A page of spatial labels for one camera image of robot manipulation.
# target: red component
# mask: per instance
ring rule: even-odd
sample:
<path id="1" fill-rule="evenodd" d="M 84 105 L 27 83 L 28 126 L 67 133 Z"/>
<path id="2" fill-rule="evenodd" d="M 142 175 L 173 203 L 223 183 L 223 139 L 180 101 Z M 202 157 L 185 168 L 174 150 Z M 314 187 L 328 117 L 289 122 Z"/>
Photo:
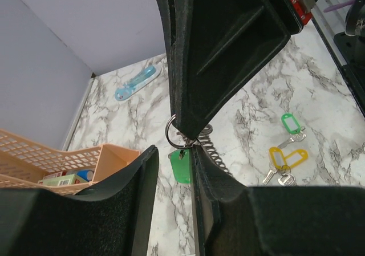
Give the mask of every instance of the red component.
<path id="1" fill-rule="evenodd" d="M 300 4 L 297 2 L 297 0 L 290 0 L 293 4 L 295 10 L 297 11 L 299 17 L 301 18 L 304 25 L 307 25 L 307 23 L 312 18 L 312 13 L 304 13 L 303 9 L 301 8 Z"/>

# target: coiled cord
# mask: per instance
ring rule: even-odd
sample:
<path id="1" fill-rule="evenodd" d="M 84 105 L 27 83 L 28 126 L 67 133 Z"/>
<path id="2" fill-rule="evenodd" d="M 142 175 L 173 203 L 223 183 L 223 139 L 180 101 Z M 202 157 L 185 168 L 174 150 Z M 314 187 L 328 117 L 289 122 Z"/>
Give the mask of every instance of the coiled cord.
<path id="1" fill-rule="evenodd" d="M 205 128 L 199 133 L 198 136 L 198 143 L 206 150 L 210 158 L 214 161 L 214 163 L 225 173 L 232 176 L 231 172 L 227 168 L 226 164 L 223 162 L 222 158 L 219 156 L 214 143 L 210 139 L 210 134 L 213 132 L 212 125 L 208 124 Z M 178 135 L 182 136 L 182 139 L 186 142 L 186 137 L 181 133 L 178 132 Z"/>

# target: key ring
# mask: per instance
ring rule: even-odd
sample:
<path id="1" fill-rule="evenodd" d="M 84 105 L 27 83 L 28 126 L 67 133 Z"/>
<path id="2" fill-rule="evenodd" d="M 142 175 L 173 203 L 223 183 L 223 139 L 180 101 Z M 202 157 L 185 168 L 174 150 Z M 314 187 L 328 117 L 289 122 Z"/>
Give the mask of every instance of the key ring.
<path id="1" fill-rule="evenodd" d="M 181 146 L 181 145 L 177 145 L 175 144 L 174 142 L 172 142 L 169 138 L 169 129 L 170 129 L 170 126 L 172 124 L 172 122 L 176 119 L 176 115 L 173 115 L 170 117 L 170 119 L 167 121 L 166 123 L 166 127 L 165 127 L 165 135 L 166 135 L 166 139 L 167 139 L 167 142 L 169 142 L 169 144 L 171 146 L 173 146 L 174 148 L 176 149 L 190 149 L 193 147 L 193 144 L 195 143 L 196 139 L 194 139 L 193 141 L 187 139 L 186 142 L 185 142 L 185 145 L 184 146 Z"/>

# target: plastic basket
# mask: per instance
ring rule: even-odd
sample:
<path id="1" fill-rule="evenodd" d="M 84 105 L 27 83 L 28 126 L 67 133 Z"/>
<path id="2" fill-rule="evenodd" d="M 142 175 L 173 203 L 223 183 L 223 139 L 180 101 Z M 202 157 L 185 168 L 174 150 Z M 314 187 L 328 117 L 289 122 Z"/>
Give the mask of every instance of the plastic basket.
<path id="1" fill-rule="evenodd" d="M 0 129 L 0 188 L 45 188 L 66 195 L 95 184 L 130 164 L 139 151 L 111 144 L 64 152 Z M 72 169 L 94 169 L 88 183 L 44 186 L 45 175 Z"/>

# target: marble countertop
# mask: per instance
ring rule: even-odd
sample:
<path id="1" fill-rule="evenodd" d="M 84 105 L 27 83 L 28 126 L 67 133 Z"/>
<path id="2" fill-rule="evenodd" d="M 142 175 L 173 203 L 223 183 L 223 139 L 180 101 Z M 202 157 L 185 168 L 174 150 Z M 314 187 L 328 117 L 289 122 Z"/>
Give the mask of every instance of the marble countertop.
<path id="1" fill-rule="evenodd" d="M 158 78 L 129 100 L 116 101 L 115 90 L 151 64 L 162 66 Z M 156 145 L 160 169 L 148 255 L 193 255 L 190 186 L 175 181 L 168 160 L 174 149 L 164 135 L 168 94 L 165 55 L 98 76 L 69 150 L 113 143 L 143 151 Z M 307 137 L 283 150 L 308 151 L 308 160 L 292 171 L 298 185 L 365 185 L 365 119 L 312 23 L 211 121 L 210 137 L 239 182 L 262 184 L 269 148 L 289 138 L 281 123 L 286 112 L 306 127 Z M 277 177 L 269 185 L 278 185 Z"/>

